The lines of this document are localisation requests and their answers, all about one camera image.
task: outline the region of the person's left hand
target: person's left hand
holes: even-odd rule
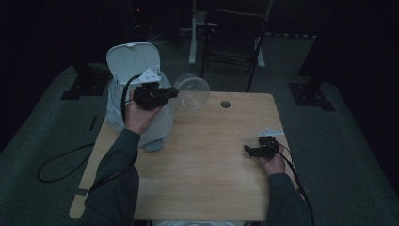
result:
[[[129,100],[132,101],[126,104],[125,128],[141,135],[148,129],[152,119],[162,109],[162,106],[158,106],[152,110],[144,110],[133,101],[133,95],[134,91],[130,90]]]

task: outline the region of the wooden table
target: wooden table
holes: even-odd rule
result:
[[[222,101],[231,106],[222,107]],[[155,153],[139,150],[135,219],[265,220],[267,178],[243,146],[259,146],[258,133],[266,128],[282,131],[274,99],[266,93],[211,92],[207,104],[196,111],[176,107],[172,133],[164,148]],[[91,187],[102,157],[118,134],[103,124],[79,185],[81,190]],[[285,135],[276,139],[288,147]],[[72,218],[82,215],[85,198],[75,195]]]

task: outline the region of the hand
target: hand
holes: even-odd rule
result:
[[[284,147],[279,145],[279,152],[282,154],[284,152]],[[269,159],[260,157],[258,158],[259,162],[262,164],[264,170],[266,171],[267,176],[270,176],[275,173],[285,173],[285,161],[281,155],[278,153],[269,161]]]
[[[133,93],[134,91],[130,90],[129,100],[132,101],[126,104],[125,128],[141,135],[148,129],[152,119],[158,114],[162,107],[158,106],[152,110],[144,110],[133,101]]]

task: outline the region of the black stand base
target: black stand base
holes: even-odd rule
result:
[[[69,91],[65,91],[61,100],[79,100],[81,96],[102,96],[108,84],[110,71],[92,69],[92,80],[90,83],[83,82],[82,76],[78,75]]]
[[[289,83],[290,90],[293,93],[296,105],[301,106],[320,106],[324,111],[335,111],[334,106],[323,95],[321,90],[317,91],[314,96],[309,97],[305,94],[305,83]]]

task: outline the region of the chair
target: chair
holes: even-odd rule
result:
[[[249,92],[266,33],[266,18],[259,13],[215,9],[206,14],[204,22],[205,43],[200,77],[203,78],[205,63],[208,68],[210,60],[248,65]]]

